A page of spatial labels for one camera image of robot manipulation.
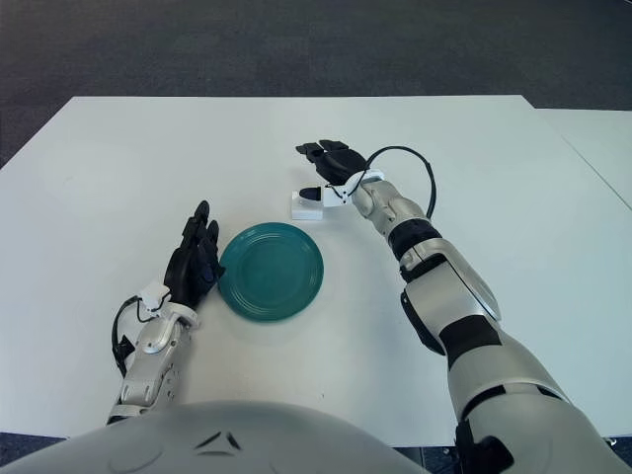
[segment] gray carpet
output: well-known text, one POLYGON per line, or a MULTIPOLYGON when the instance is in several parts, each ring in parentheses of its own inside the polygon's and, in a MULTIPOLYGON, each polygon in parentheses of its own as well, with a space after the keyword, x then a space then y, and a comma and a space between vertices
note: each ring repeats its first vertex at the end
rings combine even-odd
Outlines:
POLYGON ((632 109, 624 0, 0 0, 0 166, 75 95, 632 109))

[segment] green plate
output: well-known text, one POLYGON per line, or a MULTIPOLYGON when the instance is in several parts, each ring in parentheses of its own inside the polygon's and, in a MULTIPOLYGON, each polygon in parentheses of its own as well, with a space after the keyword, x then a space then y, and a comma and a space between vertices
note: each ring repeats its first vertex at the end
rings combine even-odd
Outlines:
POLYGON ((278 321, 305 308, 323 281, 314 241, 293 225, 268 222, 244 230, 221 256, 224 301, 254 321, 278 321))

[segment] white tabletop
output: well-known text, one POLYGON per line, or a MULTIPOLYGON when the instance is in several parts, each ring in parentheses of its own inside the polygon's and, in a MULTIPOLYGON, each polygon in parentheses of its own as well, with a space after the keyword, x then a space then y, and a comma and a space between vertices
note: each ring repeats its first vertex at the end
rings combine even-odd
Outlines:
MULTIPOLYGON (((342 139, 365 156, 406 144, 433 163, 434 225, 495 291, 508 332, 603 434, 632 431, 632 212, 522 97, 76 98, 0 172, 0 431, 101 426, 120 378, 120 303, 162 277, 207 198, 220 249, 289 222, 320 178, 293 147, 342 139)), ((374 166, 409 198, 428 179, 398 152, 374 166)), ((312 407, 392 445, 452 443, 445 359, 417 339, 390 250, 353 207, 295 222, 319 246, 319 295, 284 323, 233 314, 214 290, 180 400, 312 407)), ((133 316, 125 317, 131 326, 133 316)))
POLYGON ((632 208, 632 112, 539 112, 632 208))

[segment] wire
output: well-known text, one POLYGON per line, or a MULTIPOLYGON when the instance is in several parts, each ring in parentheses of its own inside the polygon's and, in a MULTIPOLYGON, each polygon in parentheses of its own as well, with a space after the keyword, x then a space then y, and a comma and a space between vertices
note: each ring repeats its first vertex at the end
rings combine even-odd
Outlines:
POLYGON ((430 202, 428 203, 428 210, 426 211, 426 217, 428 219, 430 219, 433 216, 433 212, 435 212, 435 205, 436 205, 435 173, 433 173, 433 167, 431 166, 430 162, 426 158, 424 158, 424 156, 422 156, 421 153, 413 150, 412 148, 409 148, 408 146, 400 146, 400 145, 385 146, 384 148, 380 148, 375 153, 373 153, 371 156, 369 156, 368 160, 366 160, 366 166, 364 167, 364 171, 360 175, 359 180, 357 180, 357 183, 355 183, 354 188, 348 194, 348 196, 350 197, 353 193, 356 192, 357 188, 359 187, 359 185, 360 185, 360 183, 362 181, 362 178, 364 178, 364 175, 366 174, 368 169, 371 167, 371 164, 373 163, 375 158, 377 158, 379 155, 381 155, 382 153, 384 153, 385 151, 388 151, 388 150, 407 151, 407 152, 415 155, 416 157, 418 157, 426 165, 426 171, 428 172, 428 176, 431 179, 431 199, 430 199, 430 202))
POLYGON ((171 294, 171 291, 167 291, 167 294, 165 294, 161 300, 160 300, 160 304, 158 305, 157 308, 154 309, 150 309, 149 311, 152 313, 155 313, 156 311, 158 311, 160 308, 162 308, 162 305, 165 304, 165 299, 167 299, 167 296, 169 296, 171 294))
POLYGON ((122 354, 119 344, 119 318, 125 308, 139 301, 140 298, 136 295, 126 299, 118 309, 115 320, 112 323, 112 354, 115 356, 115 362, 117 363, 118 370, 120 370, 123 377, 127 374, 127 368, 125 367, 125 356, 122 354))
MULTIPOLYGON (((155 310, 152 309, 151 311, 156 311, 158 309, 160 309, 160 307, 162 306, 162 303, 160 303, 160 306, 158 306, 155 310)), ((156 316, 149 316, 147 319, 141 319, 140 318, 140 298, 138 298, 138 300, 136 301, 136 319, 138 320, 139 323, 148 323, 149 321, 151 321, 152 319, 155 319, 156 316)))
POLYGON ((343 199, 343 196, 340 193, 338 193, 338 191, 336 191, 336 188, 334 188, 332 185, 327 185, 325 188, 331 189, 337 197, 339 197, 340 199, 343 199))

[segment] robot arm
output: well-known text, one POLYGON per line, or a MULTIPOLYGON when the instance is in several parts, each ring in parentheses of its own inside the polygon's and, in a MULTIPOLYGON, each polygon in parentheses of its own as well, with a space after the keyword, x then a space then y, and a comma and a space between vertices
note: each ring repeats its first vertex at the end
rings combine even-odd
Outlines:
POLYGON ((203 201, 189 218, 164 284, 154 281, 128 300, 142 302, 150 317, 134 347, 125 337, 113 346, 124 380, 108 424, 162 409, 175 397, 191 331, 199 327, 194 308, 224 272, 217 262, 219 228, 214 220, 206 227, 208 214, 208 203, 203 201), (134 361, 126 369, 124 359, 132 352, 134 361))
POLYGON ((352 201, 399 261, 402 306, 422 343, 447 357, 464 473, 630 472, 537 358, 501 329, 488 285, 418 205, 375 176, 360 181, 352 201))

